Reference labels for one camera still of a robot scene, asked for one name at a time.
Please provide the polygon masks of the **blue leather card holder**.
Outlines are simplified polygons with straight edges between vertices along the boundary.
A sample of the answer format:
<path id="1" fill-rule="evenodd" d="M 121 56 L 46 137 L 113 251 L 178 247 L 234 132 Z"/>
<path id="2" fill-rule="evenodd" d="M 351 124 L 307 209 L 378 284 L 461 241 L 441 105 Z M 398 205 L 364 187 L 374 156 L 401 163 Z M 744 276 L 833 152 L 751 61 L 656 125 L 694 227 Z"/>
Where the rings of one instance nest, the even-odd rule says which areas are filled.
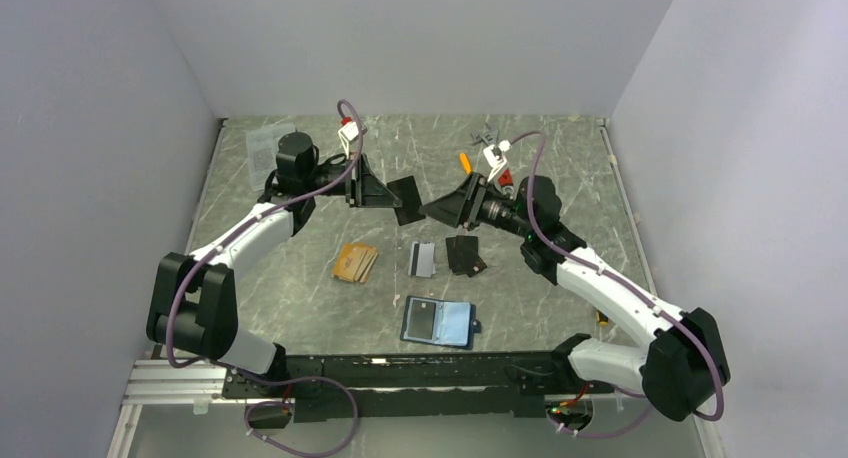
<path id="1" fill-rule="evenodd" d="M 406 321 L 412 300 L 431 301 L 438 305 L 432 340 L 410 339 L 406 335 Z M 471 350 L 474 338 L 482 333 L 482 324 L 476 317 L 476 306 L 464 301 L 445 301 L 430 297 L 406 297 L 399 339 L 404 342 Z"/>

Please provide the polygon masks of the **black VIP credit card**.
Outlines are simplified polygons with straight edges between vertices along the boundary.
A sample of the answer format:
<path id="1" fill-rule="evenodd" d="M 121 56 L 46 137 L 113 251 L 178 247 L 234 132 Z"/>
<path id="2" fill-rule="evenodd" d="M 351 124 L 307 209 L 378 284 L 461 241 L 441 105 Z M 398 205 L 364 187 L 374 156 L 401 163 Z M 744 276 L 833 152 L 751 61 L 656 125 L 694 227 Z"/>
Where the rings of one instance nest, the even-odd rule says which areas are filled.
<path id="1" fill-rule="evenodd" d="M 432 340 L 438 305 L 431 301 L 412 300 L 407 314 L 406 335 L 410 339 Z"/>

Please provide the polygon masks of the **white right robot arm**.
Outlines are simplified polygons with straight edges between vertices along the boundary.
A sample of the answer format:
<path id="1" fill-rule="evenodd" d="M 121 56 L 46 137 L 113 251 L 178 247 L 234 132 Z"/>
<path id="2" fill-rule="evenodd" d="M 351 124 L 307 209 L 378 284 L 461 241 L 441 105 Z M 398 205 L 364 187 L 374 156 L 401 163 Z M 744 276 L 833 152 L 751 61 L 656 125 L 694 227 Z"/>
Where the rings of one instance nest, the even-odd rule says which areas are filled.
<path id="1" fill-rule="evenodd" d="M 452 228 L 489 225 L 522 238 L 521 255 L 535 274 L 584 299 L 633 340 L 632 346 L 588 336 L 566 340 L 555 351 L 563 358 L 550 369 L 557 389 L 574 393 L 588 381 L 604 382 L 642 395 L 673 421 L 722 418 L 731 374 L 713 315 L 685 311 L 611 267 L 561 222 L 561 208 L 548 177 L 525 178 L 508 196 L 472 173 L 420 211 Z"/>

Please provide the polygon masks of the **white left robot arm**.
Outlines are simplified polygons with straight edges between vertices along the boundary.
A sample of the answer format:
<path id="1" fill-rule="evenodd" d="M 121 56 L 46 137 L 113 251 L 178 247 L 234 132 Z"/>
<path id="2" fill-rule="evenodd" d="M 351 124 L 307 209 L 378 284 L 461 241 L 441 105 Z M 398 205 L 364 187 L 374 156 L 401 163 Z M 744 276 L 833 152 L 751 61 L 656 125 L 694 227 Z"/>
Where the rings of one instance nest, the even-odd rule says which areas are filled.
<path id="1" fill-rule="evenodd" d="M 318 196 L 339 196 L 353 208 L 397 208 L 402 201 L 371 171 L 363 153 L 366 130 L 341 126 L 340 154 L 320 160 L 303 132 L 277 141 L 276 167 L 248 214 L 209 244 L 169 253 L 158 264 L 146 322 L 174 368 L 200 360 L 248 375 L 264 398 L 279 395 L 290 375 L 283 346 L 263 339 L 238 318 L 241 278 L 273 249 L 296 236 L 315 210 Z"/>

